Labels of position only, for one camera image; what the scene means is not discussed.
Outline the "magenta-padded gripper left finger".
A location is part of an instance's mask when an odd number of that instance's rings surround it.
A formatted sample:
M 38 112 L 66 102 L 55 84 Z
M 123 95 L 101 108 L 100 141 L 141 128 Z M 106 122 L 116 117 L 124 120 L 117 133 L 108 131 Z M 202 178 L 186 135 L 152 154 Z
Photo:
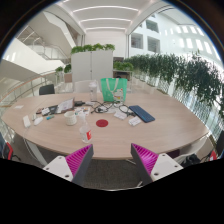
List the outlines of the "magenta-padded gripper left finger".
M 93 154 L 93 145 L 90 144 L 66 157 L 57 156 L 44 170 L 81 186 Z

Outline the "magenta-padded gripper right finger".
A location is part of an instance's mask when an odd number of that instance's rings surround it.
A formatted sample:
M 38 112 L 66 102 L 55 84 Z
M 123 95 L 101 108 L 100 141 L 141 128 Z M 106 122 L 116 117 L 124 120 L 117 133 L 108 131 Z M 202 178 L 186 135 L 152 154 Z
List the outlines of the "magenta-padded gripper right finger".
M 134 143 L 131 144 L 131 155 L 143 186 L 182 169 L 182 166 L 166 153 L 156 154 Z

